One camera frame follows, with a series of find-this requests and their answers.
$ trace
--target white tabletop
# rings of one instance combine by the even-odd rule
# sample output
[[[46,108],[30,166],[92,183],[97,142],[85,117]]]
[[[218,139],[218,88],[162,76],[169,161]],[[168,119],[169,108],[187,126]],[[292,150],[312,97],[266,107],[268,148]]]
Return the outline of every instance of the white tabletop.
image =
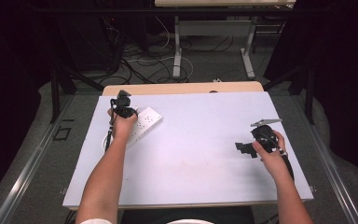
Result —
[[[65,195],[77,209],[86,181],[103,155],[112,97],[101,96]],[[133,95],[131,105],[151,107],[162,122],[127,149],[120,208],[203,206],[277,201],[274,182],[259,158],[241,154],[236,142],[254,141],[251,123],[277,119],[267,92]],[[301,199],[311,200],[307,180],[286,138]]]
[[[293,5],[296,0],[156,0],[157,7],[246,7]]]

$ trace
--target white table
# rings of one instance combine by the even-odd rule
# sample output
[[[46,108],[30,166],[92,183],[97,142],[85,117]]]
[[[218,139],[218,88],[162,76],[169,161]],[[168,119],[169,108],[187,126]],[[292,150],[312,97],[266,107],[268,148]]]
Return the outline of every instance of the white table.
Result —
[[[156,0],[155,2],[157,7],[262,7],[295,3],[296,0]],[[241,49],[241,56],[246,76],[251,80],[255,79],[249,52],[256,24],[257,17],[252,17],[250,21],[179,21],[179,18],[175,17],[175,59],[172,76],[179,77],[181,72],[181,35],[246,35],[245,48]]]
[[[205,84],[171,84],[203,90]],[[119,207],[157,208],[273,203],[274,182],[259,159],[241,154],[236,142],[254,141],[251,123],[276,119],[277,112],[263,91],[133,95],[131,105],[151,107],[162,122],[127,149]],[[210,90],[229,87],[211,84]],[[101,142],[108,129],[106,110],[112,96],[101,96],[63,206],[77,209],[83,188],[104,154]],[[311,200],[307,180],[280,123],[270,125],[286,138],[289,160],[301,199]]]

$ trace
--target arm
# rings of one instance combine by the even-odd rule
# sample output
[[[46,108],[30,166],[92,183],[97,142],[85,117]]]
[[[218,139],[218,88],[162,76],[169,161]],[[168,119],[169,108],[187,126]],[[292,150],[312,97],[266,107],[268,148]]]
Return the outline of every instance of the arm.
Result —
[[[116,118],[115,138],[89,176],[79,205],[76,223],[91,218],[103,218],[114,224],[117,223],[125,150],[132,125],[137,117],[132,115],[124,119],[116,114],[113,116]]]
[[[274,131],[278,137],[279,147],[285,150],[283,136]],[[275,181],[278,194],[278,212],[281,224],[287,223],[312,223],[301,198],[297,192],[294,180],[284,164],[279,150],[272,153],[258,143],[253,142],[255,151],[262,158],[262,162]]]

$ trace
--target gray carpet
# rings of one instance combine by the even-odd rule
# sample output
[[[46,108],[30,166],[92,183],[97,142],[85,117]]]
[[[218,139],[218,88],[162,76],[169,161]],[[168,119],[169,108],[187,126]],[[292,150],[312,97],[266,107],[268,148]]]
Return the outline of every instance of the gray carpet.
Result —
[[[218,37],[197,37],[189,39],[192,49],[212,49],[225,38]],[[264,69],[268,64],[269,56],[276,43],[276,36],[260,36],[257,41],[257,52],[251,55],[251,60],[256,71],[256,80],[266,83],[262,78]],[[243,69],[239,48],[242,47],[243,39],[234,38],[232,47],[225,51],[213,52],[193,52],[184,51],[183,56],[187,57],[192,65],[182,60],[183,67],[189,74],[191,67],[194,72],[189,79],[190,82],[209,82],[219,77],[223,81],[244,81],[247,80]],[[221,49],[229,45],[225,42]],[[166,50],[161,46],[155,47],[155,51],[161,53]],[[129,57],[128,60],[136,59],[137,56]],[[142,66],[131,63],[133,68],[146,77],[162,69],[150,79],[158,82],[161,77],[166,77],[164,66],[156,64],[153,66]],[[128,77],[129,71],[120,69],[115,76]],[[103,82],[104,85],[118,84],[122,82],[119,78],[109,78]],[[137,77],[131,78],[131,84],[142,83]],[[302,114],[298,111],[295,101],[296,97],[287,94],[286,85],[276,87],[270,92],[271,99],[277,111],[283,119],[283,126],[290,138],[291,144],[296,152],[296,156],[304,170],[305,176],[310,185],[316,188],[314,193],[315,200],[306,202],[305,205],[315,223],[348,223],[341,205],[337,199],[325,172],[321,165],[318,154],[315,151],[315,143],[311,138],[307,124],[302,119]],[[56,124],[55,136],[48,141],[46,154],[37,167],[30,185],[22,195],[21,200],[13,209],[13,214],[8,223],[64,223],[68,214],[68,209],[62,207],[64,195],[61,193],[63,188],[67,188],[76,166],[77,157],[81,149],[84,137],[90,124],[94,106],[97,103],[100,92],[93,91],[89,86],[81,82],[76,82],[79,92],[75,96],[69,97],[71,102]],[[0,208],[7,195],[10,193],[14,183],[19,177],[23,167],[33,152],[39,146],[44,137],[51,115],[49,85],[40,90],[42,94],[42,104],[31,127],[27,138],[16,159],[13,161],[10,170],[0,185]],[[324,143],[328,146],[329,131],[328,121],[325,119],[323,108],[315,103],[316,129],[321,134]],[[350,193],[354,195],[354,203],[358,206],[358,169],[351,164],[335,158],[338,170],[342,174]],[[277,213],[276,205],[257,205],[253,207],[256,223],[261,223],[267,218]]]

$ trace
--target white power strip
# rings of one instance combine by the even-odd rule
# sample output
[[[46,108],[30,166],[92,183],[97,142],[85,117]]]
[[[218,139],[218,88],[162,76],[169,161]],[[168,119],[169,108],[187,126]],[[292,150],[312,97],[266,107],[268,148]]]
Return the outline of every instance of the white power strip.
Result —
[[[148,107],[138,114],[138,120],[132,127],[132,133],[127,143],[127,149],[132,147],[152,128],[156,127],[162,121],[162,116],[152,108]],[[106,144],[106,137],[103,140],[103,151]]]

